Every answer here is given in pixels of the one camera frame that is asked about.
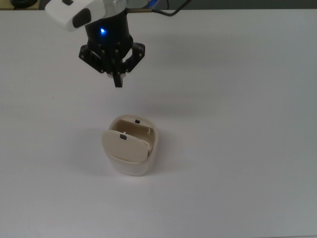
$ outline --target black cable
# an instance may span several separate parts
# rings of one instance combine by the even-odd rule
[[[184,6],[186,6],[191,0],[187,0],[186,2],[184,2],[178,9],[176,9],[176,11],[172,12],[172,13],[167,13],[165,11],[161,11],[161,10],[156,10],[156,9],[152,9],[152,12],[158,13],[158,14],[162,14],[164,16],[174,16],[176,15],[181,9],[184,8]]]
[[[127,13],[146,13],[146,12],[154,12],[154,13],[158,13],[158,14],[162,14],[164,16],[174,16],[176,15],[181,9],[184,8],[184,6],[186,6],[191,0],[186,0],[186,2],[184,2],[178,9],[176,9],[174,12],[172,13],[168,13],[165,11],[161,11],[161,10],[156,10],[156,9],[144,9],[144,8],[127,8]]]

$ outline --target container lid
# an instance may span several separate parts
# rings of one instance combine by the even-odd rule
[[[115,130],[105,131],[102,137],[105,151],[129,162],[143,162],[148,157],[147,144],[132,135]]]

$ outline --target blue led light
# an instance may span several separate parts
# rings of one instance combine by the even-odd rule
[[[154,6],[155,5],[155,3],[157,3],[158,2],[158,0],[152,0],[151,2],[150,2],[150,5],[149,5],[149,7],[152,7],[152,6]]]
[[[107,34],[107,31],[106,31],[105,29],[101,28],[101,29],[100,29],[100,33],[101,33],[102,35],[105,35],[105,34]]]

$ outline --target white table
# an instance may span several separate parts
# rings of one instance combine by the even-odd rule
[[[317,10],[129,16],[146,57],[122,89],[78,58],[84,29],[0,14],[1,238],[317,234]],[[145,177],[101,133],[153,120]]]

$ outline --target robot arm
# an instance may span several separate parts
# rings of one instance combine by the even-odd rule
[[[62,28],[74,31],[126,9],[127,0],[52,0],[45,10]]]
[[[134,0],[153,7],[158,0]],[[176,11],[167,13],[151,8],[129,9],[128,0],[51,0],[45,8],[48,15],[61,27],[74,31],[85,26],[88,42],[79,58],[99,73],[112,77],[116,87],[122,87],[123,77],[143,59],[145,46],[135,43],[129,33],[127,14],[155,12],[173,16],[191,0],[186,0]],[[132,55],[125,61],[128,52]]]

